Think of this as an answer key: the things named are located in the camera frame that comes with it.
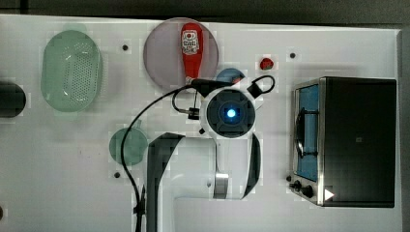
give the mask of bottle label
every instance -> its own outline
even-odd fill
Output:
[[[199,49],[198,37],[195,30],[186,30],[182,34],[182,52],[194,55]]]

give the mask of black cable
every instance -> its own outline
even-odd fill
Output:
[[[195,91],[195,100],[193,101],[193,107],[196,108],[196,95],[198,95],[198,91]]]
[[[262,75],[262,76],[259,76],[259,77],[257,77],[256,79],[254,79],[254,80],[252,81],[252,84],[256,83],[256,81],[258,81],[258,80],[260,80],[260,79],[263,79],[263,78],[271,78],[272,81],[273,81],[271,88],[269,88],[269,89],[266,90],[266,91],[262,91],[262,92],[261,92],[261,94],[267,94],[267,93],[271,92],[271,91],[274,89],[275,85],[276,85],[275,79],[274,79],[273,76],[271,76],[271,75]]]
[[[151,106],[153,106],[155,103],[161,101],[162,99],[172,95],[172,94],[176,94],[179,93],[185,89],[189,89],[191,88],[190,85],[186,85],[184,87],[181,87],[179,89],[173,90],[165,95],[162,95],[161,97],[159,97],[158,99],[156,99],[155,101],[151,102],[150,104],[148,104],[134,119],[133,121],[130,123],[129,127],[127,128],[126,133],[124,134],[124,138],[121,141],[121,163],[123,164],[123,168],[127,173],[128,178],[131,181],[133,190],[135,191],[135,198],[136,198],[136,206],[134,208],[134,211],[136,212],[136,227],[135,227],[135,232],[140,232],[141,231],[141,221],[142,221],[142,215],[144,214],[145,211],[145,203],[143,201],[145,201],[144,195],[145,195],[145,187],[142,188],[142,197],[141,199],[139,198],[139,192],[138,192],[138,188],[136,186],[135,180],[133,179],[129,169],[127,168],[126,165],[126,161],[124,159],[124,145],[126,143],[126,138],[127,135],[129,134],[129,132],[132,129],[132,126],[135,124],[135,122],[139,119],[139,117],[141,117],[141,115],[147,111],[147,109],[149,109]]]
[[[178,106],[175,103],[175,99],[177,98],[178,94],[183,90],[186,90],[186,89],[183,89],[183,88],[177,89],[176,92],[174,93],[174,96],[172,96],[172,107],[174,107],[174,109],[180,113],[188,113],[187,110],[184,111],[183,109],[178,108]]]

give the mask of blue light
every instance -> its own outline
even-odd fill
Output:
[[[229,109],[228,112],[227,112],[227,115],[228,115],[229,118],[233,118],[236,115],[236,111],[233,110],[233,109]]]

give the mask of microwave knob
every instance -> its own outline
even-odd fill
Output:
[[[313,196],[313,188],[311,186],[306,186],[301,188],[302,194],[305,195],[308,198],[311,198]]]
[[[289,184],[291,188],[293,188],[295,191],[300,191],[302,184],[299,181],[295,181],[293,184]]]

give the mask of gray floor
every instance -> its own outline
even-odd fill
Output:
[[[0,14],[78,15],[202,21],[404,28],[407,0],[1,0]],[[403,231],[410,231],[410,29],[402,32],[399,78]]]

